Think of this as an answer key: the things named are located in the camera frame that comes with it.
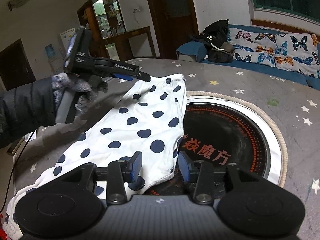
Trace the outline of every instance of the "black sleeve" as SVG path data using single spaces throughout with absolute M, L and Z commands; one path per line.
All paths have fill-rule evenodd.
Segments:
M 0 95 L 0 148 L 42 126 L 55 125 L 51 78 Z

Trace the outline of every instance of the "power cord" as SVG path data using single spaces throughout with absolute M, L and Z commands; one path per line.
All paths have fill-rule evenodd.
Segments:
M 136 19 L 136 12 L 137 12 L 138 10 L 137 9 L 134 9 L 133 10 L 133 18 L 134 18 L 134 20 L 138 23 L 138 29 L 140 28 L 140 23 L 137 21 L 137 19 Z
M 16 162 L 14 163 L 14 165 L 13 165 L 13 167 L 12 167 L 12 170 L 11 170 L 11 173 L 10 173 L 10 177 L 9 177 L 9 182 L 8 182 L 8 187 L 7 187 L 7 192 L 6 192 L 6 194 L 5 194 L 4 203 L 3 203 L 3 206 L 2 206 L 2 208 L 1 208 L 0 213 L 2 213 L 2 211 L 4 210 L 5 203 L 6 203 L 6 201 L 7 201 L 8 192 L 9 192 L 9 187 L 10 187 L 10 181 L 11 181 L 11 177 L 12 177 L 12 174 L 13 174 L 14 168 L 15 168 L 16 164 L 18 163 L 18 160 L 20 159 L 20 157 L 21 157 L 21 155 L 22 155 L 22 153 L 23 153 L 23 151 L 24 151 L 25 147 L 28 145 L 28 142 L 30 141 L 30 139 L 31 139 L 31 137 L 33 136 L 33 134 L 34 134 L 34 133 L 35 133 L 35 131 L 33 131 L 33 133 L 31 134 L 31 136 L 29 137 L 29 139 L 28 139 L 27 143 L 24 145 L 24 147 L 23 147 L 23 149 L 22 149 L 22 151 L 21 151 L 20 155 L 18 156 L 18 158 L 17 158 Z

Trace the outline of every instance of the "hand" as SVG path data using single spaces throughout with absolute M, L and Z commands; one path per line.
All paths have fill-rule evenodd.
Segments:
M 70 79 L 69 76 L 71 75 L 76 77 L 73 79 L 74 81 Z M 64 89 L 70 88 L 73 91 L 84 93 L 76 103 L 76 110 L 78 114 L 86 113 L 92 102 L 97 98 L 98 91 L 108 91 L 108 84 L 103 82 L 100 77 L 92 76 L 89 82 L 93 85 L 90 85 L 75 74 L 60 73 L 53 76 L 51 85 L 56 109 L 59 107 Z

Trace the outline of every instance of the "round hot plate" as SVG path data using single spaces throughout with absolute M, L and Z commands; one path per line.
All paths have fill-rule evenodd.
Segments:
M 184 136 L 179 151 L 191 160 L 205 160 L 216 171 L 234 165 L 277 184 L 281 173 L 281 151 L 268 124 L 254 111 L 238 103 L 212 97 L 190 97 L 184 117 Z M 216 198 L 224 183 L 216 184 Z M 173 179 L 155 185 L 148 195 L 192 194 L 195 183 L 183 182 L 178 162 Z

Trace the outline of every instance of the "yellow star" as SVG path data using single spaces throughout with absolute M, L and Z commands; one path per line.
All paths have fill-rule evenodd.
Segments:
M 214 85 L 214 86 L 215 86 L 215 85 L 218 85 L 218 82 L 217 82 L 217 81 L 211 81 L 211 80 L 210 80 L 210 85 Z

